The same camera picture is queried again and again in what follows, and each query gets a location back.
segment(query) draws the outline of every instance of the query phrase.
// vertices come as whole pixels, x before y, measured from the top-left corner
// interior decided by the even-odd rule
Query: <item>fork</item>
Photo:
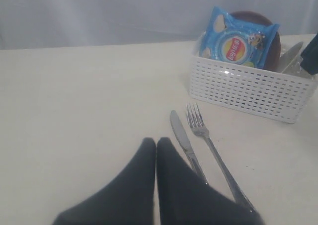
[[[247,196],[240,189],[239,185],[234,180],[233,176],[231,175],[228,168],[225,166],[223,160],[221,159],[217,149],[215,148],[209,136],[209,130],[204,125],[198,104],[196,104],[196,106],[191,106],[189,103],[187,104],[187,119],[193,134],[198,137],[202,137],[208,144],[212,154],[214,155],[217,163],[219,164],[219,167],[222,170],[223,175],[227,180],[227,183],[230,187],[235,201],[238,204],[244,206],[245,208],[248,208],[251,213],[255,213],[258,215],[258,212],[254,208],[253,204],[248,200]]]

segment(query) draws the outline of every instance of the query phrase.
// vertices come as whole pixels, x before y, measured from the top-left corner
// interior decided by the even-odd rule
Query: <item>white basket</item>
[[[238,111],[295,123],[318,81],[198,57],[191,57],[189,94]]]

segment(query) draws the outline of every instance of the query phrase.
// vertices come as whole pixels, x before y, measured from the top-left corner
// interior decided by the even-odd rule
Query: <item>snack bag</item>
[[[278,24],[264,26],[237,20],[214,7],[199,55],[262,69],[278,28]]]

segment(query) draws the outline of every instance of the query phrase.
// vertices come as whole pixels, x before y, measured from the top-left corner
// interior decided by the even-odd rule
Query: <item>butter knife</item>
[[[185,132],[185,129],[180,121],[180,118],[176,111],[171,111],[170,113],[170,123],[177,138],[179,144],[181,145],[185,155],[187,156],[188,160],[190,161],[191,167],[196,172],[196,174],[201,177],[206,184],[208,184],[207,179],[204,176],[202,168],[199,164],[197,156],[195,155],[192,145],[189,141],[189,138]]]

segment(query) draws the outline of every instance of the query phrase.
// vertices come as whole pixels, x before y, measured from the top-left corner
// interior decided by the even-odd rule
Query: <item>lay's logo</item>
[[[225,42],[223,54],[230,61],[239,61],[246,53],[245,43],[239,38],[231,38]]]

